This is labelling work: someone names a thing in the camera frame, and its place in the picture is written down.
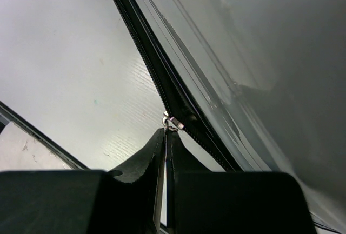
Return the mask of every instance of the zipper pull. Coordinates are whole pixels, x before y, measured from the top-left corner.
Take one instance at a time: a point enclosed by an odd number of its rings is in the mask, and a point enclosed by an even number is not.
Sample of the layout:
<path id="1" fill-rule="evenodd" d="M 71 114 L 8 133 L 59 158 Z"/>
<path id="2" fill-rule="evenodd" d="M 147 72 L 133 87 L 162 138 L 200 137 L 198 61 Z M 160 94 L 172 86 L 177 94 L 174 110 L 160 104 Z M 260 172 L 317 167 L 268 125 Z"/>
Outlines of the zipper pull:
<path id="1" fill-rule="evenodd" d="M 168 124 L 169 122 L 172 122 L 172 124 L 176 128 L 169 126 Z M 166 130 L 169 129 L 170 131 L 173 131 L 173 132 L 177 132 L 178 130 L 184 130 L 184 124 L 178 121 L 175 117 L 169 117 L 167 111 L 163 113 L 162 124 Z"/>

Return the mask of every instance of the black edge strip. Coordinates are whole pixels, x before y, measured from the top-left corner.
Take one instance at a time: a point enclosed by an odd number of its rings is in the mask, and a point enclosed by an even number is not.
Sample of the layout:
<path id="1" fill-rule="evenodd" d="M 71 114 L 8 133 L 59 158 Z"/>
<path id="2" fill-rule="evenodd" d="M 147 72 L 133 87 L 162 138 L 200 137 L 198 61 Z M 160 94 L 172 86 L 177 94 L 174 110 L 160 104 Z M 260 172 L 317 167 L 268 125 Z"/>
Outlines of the black edge strip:
<path id="1" fill-rule="evenodd" d="M 135 0 L 114 0 L 170 116 L 226 171 L 242 171 L 175 70 Z M 190 120 L 190 115 L 197 121 Z"/>
<path id="2" fill-rule="evenodd" d="M 37 128 L 32 126 L 29 122 L 11 110 L 4 103 L 0 102 L 0 114 L 3 115 L 8 121 L 16 123 L 20 128 L 33 136 L 35 139 L 45 145 L 51 152 L 59 156 L 64 162 L 67 163 L 72 169 L 87 170 L 86 165 L 80 162 L 77 158 L 69 154 L 66 150 L 61 148 L 58 144 L 48 138 L 45 134 L 40 132 Z"/>

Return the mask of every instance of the zipper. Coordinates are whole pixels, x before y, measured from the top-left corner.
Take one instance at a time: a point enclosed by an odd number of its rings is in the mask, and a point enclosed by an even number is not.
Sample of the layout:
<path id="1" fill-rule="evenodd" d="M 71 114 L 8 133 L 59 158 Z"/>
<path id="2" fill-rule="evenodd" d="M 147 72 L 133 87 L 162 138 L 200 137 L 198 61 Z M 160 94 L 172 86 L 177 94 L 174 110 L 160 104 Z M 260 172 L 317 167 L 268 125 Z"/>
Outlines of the zipper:
<path id="1" fill-rule="evenodd" d="M 164 104 L 163 123 L 184 130 L 226 171 L 241 170 L 172 66 L 135 0 L 113 0 Z"/>

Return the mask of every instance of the white surface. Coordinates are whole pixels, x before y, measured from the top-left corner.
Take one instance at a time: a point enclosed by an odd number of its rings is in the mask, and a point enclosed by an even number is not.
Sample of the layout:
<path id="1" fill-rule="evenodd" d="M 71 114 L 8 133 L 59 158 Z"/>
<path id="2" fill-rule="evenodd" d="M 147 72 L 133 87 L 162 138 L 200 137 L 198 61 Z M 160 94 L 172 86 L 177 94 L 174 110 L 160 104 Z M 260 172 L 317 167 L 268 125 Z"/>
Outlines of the white surface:
<path id="1" fill-rule="evenodd" d="M 13 122 L 0 133 L 0 171 L 70 167 Z"/>
<path id="2" fill-rule="evenodd" d="M 0 100 L 90 168 L 113 168 L 162 127 L 113 0 L 0 0 L 0 68 Z"/>

